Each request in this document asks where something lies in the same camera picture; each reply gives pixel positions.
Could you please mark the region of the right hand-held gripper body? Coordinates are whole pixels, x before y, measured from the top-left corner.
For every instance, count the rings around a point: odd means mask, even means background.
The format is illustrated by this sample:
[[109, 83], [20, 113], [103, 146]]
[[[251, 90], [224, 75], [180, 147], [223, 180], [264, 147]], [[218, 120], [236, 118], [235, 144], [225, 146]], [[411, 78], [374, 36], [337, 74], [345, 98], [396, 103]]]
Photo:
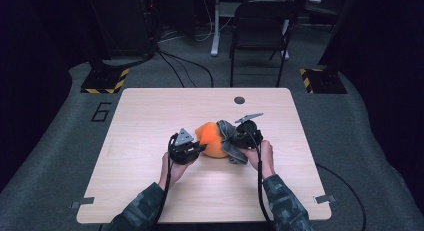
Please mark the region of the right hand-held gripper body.
[[236, 120], [236, 136], [234, 144], [238, 148], [249, 149], [256, 148], [263, 140], [261, 131], [258, 129], [254, 118], [262, 116], [262, 113], [245, 115]]

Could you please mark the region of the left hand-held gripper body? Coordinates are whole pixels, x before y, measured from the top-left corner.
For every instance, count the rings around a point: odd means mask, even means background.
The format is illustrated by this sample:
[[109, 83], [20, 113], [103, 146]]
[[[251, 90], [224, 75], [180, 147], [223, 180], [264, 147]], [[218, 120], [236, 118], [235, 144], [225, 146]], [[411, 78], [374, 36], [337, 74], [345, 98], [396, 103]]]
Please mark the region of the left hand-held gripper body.
[[192, 153], [194, 138], [184, 128], [171, 136], [168, 144], [169, 157], [177, 164], [185, 165], [195, 161], [198, 156]]

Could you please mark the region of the orange plush toy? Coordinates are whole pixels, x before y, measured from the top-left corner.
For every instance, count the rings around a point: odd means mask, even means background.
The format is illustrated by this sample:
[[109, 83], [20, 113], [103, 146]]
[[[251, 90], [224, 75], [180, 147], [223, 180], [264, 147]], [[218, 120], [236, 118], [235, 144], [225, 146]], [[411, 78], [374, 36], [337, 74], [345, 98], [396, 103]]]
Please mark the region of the orange plush toy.
[[218, 125], [206, 122], [195, 130], [197, 141], [206, 148], [203, 153], [211, 158], [226, 158], [228, 154], [222, 148], [223, 136]]

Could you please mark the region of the grey microfibre cloth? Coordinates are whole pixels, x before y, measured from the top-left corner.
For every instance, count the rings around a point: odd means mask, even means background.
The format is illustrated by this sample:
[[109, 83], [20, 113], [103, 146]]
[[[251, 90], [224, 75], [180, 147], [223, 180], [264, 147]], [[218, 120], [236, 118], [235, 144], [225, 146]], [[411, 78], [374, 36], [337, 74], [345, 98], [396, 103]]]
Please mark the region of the grey microfibre cloth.
[[221, 149], [229, 156], [229, 162], [246, 165], [248, 161], [247, 156], [232, 143], [237, 134], [236, 128], [225, 120], [219, 120], [217, 127], [219, 134], [222, 136]]

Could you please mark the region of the person's left hand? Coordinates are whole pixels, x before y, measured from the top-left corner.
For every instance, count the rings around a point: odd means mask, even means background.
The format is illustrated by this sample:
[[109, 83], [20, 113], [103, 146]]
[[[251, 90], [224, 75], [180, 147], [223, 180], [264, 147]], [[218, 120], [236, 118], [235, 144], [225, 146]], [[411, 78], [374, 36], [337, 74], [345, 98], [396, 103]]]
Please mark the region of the person's left hand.
[[192, 163], [181, 165], [170, 164], [170, 162], [171, 159], [168, 157], [168, 154], [165, 153], [162, 157], [162, 168], [158, 181], [158, 185], [162, 190], [166, 187], [171, 188], [178, 180], [181, 179], [188, 167], [192, 165]]

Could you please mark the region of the person's right hand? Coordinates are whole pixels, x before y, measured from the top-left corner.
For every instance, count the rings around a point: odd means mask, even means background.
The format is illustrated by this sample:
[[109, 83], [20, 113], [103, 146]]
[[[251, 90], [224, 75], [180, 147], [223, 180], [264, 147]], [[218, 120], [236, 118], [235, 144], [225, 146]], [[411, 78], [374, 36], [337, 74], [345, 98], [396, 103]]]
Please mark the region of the person's right hand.
[[274, 160], [273, 160], [273, 147], [268, 140], [263, 140], [260, 145], [261, 158], [253, 149], [241, 149], [241, 152], [248, 158], [252, 167], [261, 172], [262, 179], [275, 175]]

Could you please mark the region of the white desk leg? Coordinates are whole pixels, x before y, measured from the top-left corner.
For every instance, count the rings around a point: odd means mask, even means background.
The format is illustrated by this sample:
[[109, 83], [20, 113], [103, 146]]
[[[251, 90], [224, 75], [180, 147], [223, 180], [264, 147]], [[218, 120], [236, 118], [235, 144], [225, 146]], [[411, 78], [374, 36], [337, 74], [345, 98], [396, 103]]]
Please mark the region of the white desk leg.
[[220, 42], [220, 0], [214, 2], [214, 32], [211, 46], [211, 56], [216, 57], [219, 53]]
[[[282, 34], [283, 34], [283, 35], [285, 35], [285, 34], [286, 34], [287, 29], [288, 29], [288, 26], [289, 26], [289, 20], [284, 20], [284, 22], [283, 22], [283, 26], [282, 26]], [[282, 51], [282, 56], [284, 57], [284, 60], [285, 60], [285, 61], [289, 60], [289, 54], [288, 54], [288, 51], [286, 51], [286, 52]]]

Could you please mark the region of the black striped stand base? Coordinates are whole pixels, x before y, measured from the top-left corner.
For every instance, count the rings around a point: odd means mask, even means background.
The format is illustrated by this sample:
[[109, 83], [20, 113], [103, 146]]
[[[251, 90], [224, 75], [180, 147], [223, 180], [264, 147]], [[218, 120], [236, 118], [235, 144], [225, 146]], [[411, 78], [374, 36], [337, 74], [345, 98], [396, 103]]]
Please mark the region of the black striped stand base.
[[332, 74], [322, 69], [306, 69], [300, 70], [303, 84], [306, 91], [310, 94], [346, 94], [344, 87], [338, 74]]
[[122, 88], [128, 69], [112, 69], [106, 71], [91, 70], [81, 85], [81, 93], [114, 94]]

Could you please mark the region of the grey tape strip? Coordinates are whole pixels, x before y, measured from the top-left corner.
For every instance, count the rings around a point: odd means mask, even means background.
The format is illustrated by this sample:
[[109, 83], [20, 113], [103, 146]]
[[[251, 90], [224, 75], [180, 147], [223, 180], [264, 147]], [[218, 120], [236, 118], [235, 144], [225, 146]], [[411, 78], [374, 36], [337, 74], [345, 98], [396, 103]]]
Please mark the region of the grey tape strip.
[[317, 204], [332, 203], [336, 201], [336, 197], [334, 195], [321, 195], [314, 196], [314, 200]]
[[93, 204], [95, 197], [84, 197], [78, 201], [73, 201], [69, 208], [70, 209], [78, 209], [82, 205]]

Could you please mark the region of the black folding chair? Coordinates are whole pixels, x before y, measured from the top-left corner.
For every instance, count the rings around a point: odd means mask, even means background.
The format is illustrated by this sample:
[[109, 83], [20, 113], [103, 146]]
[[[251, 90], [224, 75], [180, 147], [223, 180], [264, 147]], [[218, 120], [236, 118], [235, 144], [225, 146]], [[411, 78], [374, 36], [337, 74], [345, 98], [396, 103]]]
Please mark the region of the black folding chair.
[[279, 53], [281, 61], [276, 86], [280, 85], [299, 11], [298, 4], [292, 0], [247, 0], [236, 8], [229, 52], [230, 86], [234, 84], [237, 50], [271, 51], [270, 59]]

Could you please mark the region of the black cabinet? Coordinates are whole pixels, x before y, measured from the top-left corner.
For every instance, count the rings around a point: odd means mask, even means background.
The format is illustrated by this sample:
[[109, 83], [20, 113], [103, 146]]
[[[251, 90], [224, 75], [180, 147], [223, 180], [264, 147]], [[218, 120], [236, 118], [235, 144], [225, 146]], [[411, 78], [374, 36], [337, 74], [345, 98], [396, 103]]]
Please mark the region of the black cabinet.
[[141, 58], [154, 52], [141, 0], [89, 1], [111, 58]]

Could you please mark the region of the dark curtain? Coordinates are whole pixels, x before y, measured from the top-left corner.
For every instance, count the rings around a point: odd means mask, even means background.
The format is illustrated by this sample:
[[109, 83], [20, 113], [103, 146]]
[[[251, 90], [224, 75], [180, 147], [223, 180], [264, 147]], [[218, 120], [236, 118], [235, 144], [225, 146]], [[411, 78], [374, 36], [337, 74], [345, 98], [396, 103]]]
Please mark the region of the dark curtain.
[[424, 0], [346, 0], [320, 62], [360, 93], [374, 137], [424, 213]]
[[0, 192], [47, 130], [71, 85], [30, 0], [0, 0]]

